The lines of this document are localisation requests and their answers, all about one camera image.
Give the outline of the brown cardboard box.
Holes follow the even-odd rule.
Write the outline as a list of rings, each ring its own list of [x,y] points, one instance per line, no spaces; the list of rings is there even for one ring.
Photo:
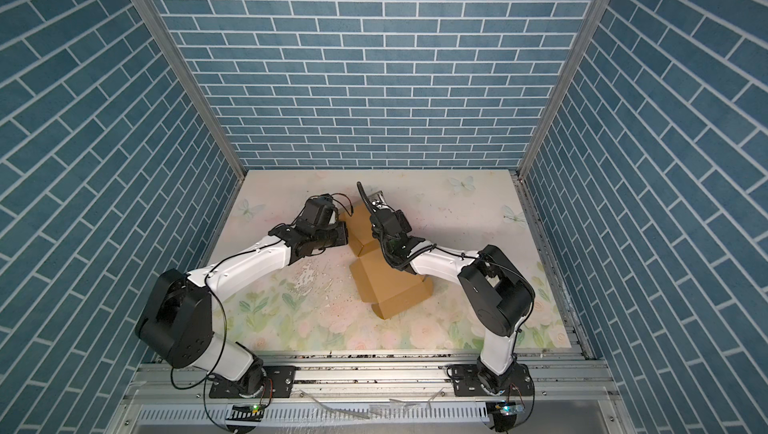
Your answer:
[[[390,319],[429,299],[434,292],[431,278],[392,268],[372,236],[370,214],[358,201],[352,215],[344,213],[348,246],[355,256],[350,271],[358,293],[381,319]]]

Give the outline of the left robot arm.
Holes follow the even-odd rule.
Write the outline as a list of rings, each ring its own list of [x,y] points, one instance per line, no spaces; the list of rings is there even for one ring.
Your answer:
[[[277,224],[256,244],[210,266],[162,273],[135,335],[174,369],[200,369],[208,379],[229,382],[239,397],[263,394],[263,361],[229,339],[224,301],[303,258],[348,244],[341,206],[334,194],[311,196],[292,222]]]

